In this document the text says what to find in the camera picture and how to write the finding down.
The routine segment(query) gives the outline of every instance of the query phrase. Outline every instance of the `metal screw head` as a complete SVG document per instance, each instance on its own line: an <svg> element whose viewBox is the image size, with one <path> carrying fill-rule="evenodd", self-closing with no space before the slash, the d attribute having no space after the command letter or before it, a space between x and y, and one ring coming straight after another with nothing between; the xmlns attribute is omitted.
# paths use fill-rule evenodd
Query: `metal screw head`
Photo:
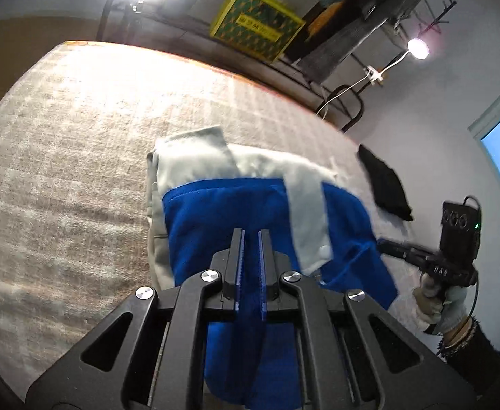
<svg viewBox="0 0 500 410"><path fill-rule="evenodd" d="M218 277L219 274L215 270L206 270L201 273L201 279L205 282L214 282Z"/></svg>
<svg viewBox="0 0 500 410"><path fill-rule="evenodd" d="M366 297L366 293L364 293L362 290L349 290L347 292L347 296L351 301L360 302L364 300L364 298Z"/></svg>
<svg viewBox="0 0 500 410"><path fill-rule="evenodd" d="M297 282L301 279L301 274L299 274L297 271L286 271L282 275L282 279L284 279L286 282Z"/></svg>
<svg viewBox="0 0 500 410"><path fill-rule="evenodd" d="M153 288L148 286L141 286L136 290L136 297L145 301L153 296Z"/></svg>

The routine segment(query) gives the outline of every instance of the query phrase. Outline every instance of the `small lamp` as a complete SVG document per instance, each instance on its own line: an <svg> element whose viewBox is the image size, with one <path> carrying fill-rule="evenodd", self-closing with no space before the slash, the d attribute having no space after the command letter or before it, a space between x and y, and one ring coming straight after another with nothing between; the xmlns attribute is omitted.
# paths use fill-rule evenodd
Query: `small lamp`
<svg viewBox="0 0 500 410"><path fill-rule="evenodd" d="M426 57L428 57L428 54L430 54L430 50L428 49L427 44L419 38L411 39L407 43L407 49L413 57L419 60L426 59Z"/></svg>

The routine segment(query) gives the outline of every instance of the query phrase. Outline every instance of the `blue cloth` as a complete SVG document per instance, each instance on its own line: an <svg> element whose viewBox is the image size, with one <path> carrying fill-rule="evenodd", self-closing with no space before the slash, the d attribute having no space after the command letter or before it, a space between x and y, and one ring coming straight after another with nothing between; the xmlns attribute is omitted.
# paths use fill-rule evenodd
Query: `blue cloth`
<svg viewBox="0 0 500 410"><path fill-rule="evenodd" d="M325 287L360 288L388 308L397 290L375 247L361 202L324 183L334 258L322 267ZM219 398L252 410L301 407L292 324L266 324L260 313L258 232L268 229L275 251L299 269L292 243L286 189L279 179L203 180L163 198L170 263L176 285L210 266L229 248L233 228L245 230L241 298L233 323L208 329L205 379Z"/></svg>

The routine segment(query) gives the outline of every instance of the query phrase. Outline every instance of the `white glove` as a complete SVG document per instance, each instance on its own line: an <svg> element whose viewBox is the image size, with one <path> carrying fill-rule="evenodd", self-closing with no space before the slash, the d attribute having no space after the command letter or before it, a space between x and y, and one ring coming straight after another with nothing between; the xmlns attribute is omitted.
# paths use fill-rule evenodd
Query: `white glove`
<svg viewBox="0 0 500 410"><path fill-rule="evenodd" d="M435 282L428 274L423 274L420 287L413 290L413 297L417 303L415 311L419 328L424 331L429 325L436 324L434 333L445 334L468 316L464 305L467 289L460 286L450 287L442 304L437 298L440 288L439 282Z"/></svg>

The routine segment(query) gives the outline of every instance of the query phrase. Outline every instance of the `person's arm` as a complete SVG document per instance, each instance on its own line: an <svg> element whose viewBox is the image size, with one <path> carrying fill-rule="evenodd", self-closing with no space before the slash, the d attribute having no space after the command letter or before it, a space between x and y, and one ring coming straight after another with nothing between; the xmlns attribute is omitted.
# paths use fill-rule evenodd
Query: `person's arm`
<svg viewBox="0 0 500 410"><path fill-rule="evenodd" d="M445 304L437 298L439 290L439 284L423 275L421 286L413 290L418 321L423 330L429 324L436 324L436 330L443 335L440 355L472 384L476 394L483 395L500 375L500 352L483 334L480 323L473 317L467 319L464 305L467 289L451 287L446 292Z"/></svg>
<svg viewBox="0 0 500 410"><path fill-rule="evenodd" d="M477 395L483 395L500 375L500 352L494 349L473 317L461 331L462 336L457 335L456 341L452 342L454 333L444 334L440 354L472 384Z"/></svg>

